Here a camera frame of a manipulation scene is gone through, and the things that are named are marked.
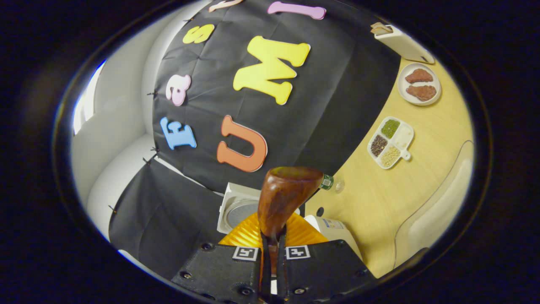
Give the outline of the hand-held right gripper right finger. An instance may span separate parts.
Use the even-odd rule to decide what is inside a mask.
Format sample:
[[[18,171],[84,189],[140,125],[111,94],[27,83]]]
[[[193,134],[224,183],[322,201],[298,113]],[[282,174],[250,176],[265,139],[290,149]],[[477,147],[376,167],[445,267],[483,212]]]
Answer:
[[[294,213],[286,222],[284,239],[276,266],[276,296],[285,304],[322,304],[376,281],[339,220]]]

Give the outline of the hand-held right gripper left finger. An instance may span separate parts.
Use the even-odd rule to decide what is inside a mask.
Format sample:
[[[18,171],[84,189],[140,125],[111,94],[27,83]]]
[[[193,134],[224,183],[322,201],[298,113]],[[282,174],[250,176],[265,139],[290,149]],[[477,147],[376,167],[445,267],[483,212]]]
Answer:
[[[172,281],[224,304],[262,304],[270,299],[270,259],[258,215],[249,215],[220,242],[201,243]]]

